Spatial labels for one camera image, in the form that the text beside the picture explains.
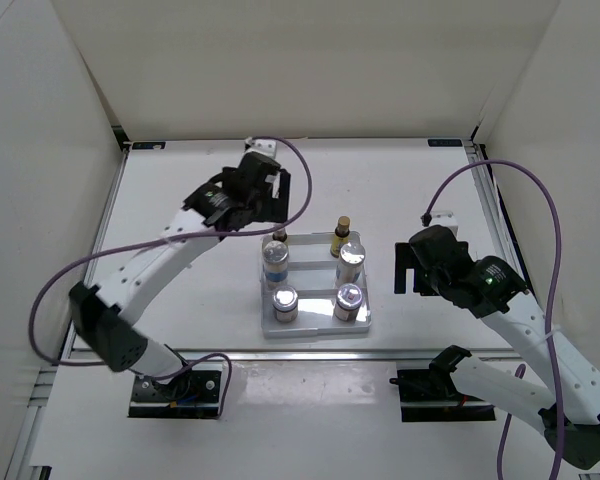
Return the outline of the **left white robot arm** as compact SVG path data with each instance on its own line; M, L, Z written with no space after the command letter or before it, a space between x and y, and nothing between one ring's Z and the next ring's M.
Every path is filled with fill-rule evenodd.
M158 246L141 249L107 279L91 287L79 282L70 290L77 335L111 371L153 378L168 400L186 395L190 377L183 361L134 325L152 300L225 233L254 222L286 220L290 175L275 157L274 141L257 141L237 167L224 168L184 200Z

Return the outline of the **small yellow-label bottle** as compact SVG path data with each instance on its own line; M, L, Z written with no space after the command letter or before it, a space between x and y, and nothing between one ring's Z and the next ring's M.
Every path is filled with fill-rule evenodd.
M338 258L343 245L349 241L351 220L348 216L340 216L334 229L330 246L330 254Z
M279 230L275 231L272 234L272 239L275 240L275 241L286 243L287 239L288 239L288 235L287 235L286 230L284 228L282 228L282 229L279 229Z

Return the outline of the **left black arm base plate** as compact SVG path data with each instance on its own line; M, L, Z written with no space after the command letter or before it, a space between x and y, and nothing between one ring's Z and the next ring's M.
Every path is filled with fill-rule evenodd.
M128 413L136 419L216 419L219 416L224 367L219 362L196 365L183 379L168 384L136 376Z

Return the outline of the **tall silver-lid jar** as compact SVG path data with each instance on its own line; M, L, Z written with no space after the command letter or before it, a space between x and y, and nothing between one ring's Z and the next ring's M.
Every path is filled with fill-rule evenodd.
M348 242L340 249L336 266L335 285L355 284L362 273L366 250L359 242Z
M263 275L269 290L274 290L287 282L288 260L289 249L285 243L271 240L263 247Z

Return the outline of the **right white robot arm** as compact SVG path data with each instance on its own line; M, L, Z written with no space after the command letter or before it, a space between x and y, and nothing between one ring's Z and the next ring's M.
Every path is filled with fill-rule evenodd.
M600 462L600 371L561 333L524 279L503 259L471 258L468 245L433 226L395 246L394 291L437 296L469 311L500 335L541 379L535 385L506 374L452 345L428 366L440 399L475 397L539 432L559 461L581 470Z

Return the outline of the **short white-lid spice jar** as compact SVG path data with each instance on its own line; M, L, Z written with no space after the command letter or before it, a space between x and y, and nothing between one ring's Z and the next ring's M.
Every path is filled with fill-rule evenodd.
M364 303L364 294L359 286L345 283L340 286L334 304L334 317L340 321L354 321Z
M299 296L297 291L288 285L277 287L271 296L274 318L281 323L294 321L298 315Z

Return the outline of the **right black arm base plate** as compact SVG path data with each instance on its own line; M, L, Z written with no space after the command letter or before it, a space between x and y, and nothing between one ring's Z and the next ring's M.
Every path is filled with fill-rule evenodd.
M427 369L403 369L389 379L397 388L403 423L491 422L494 407L482 399L437 387Z

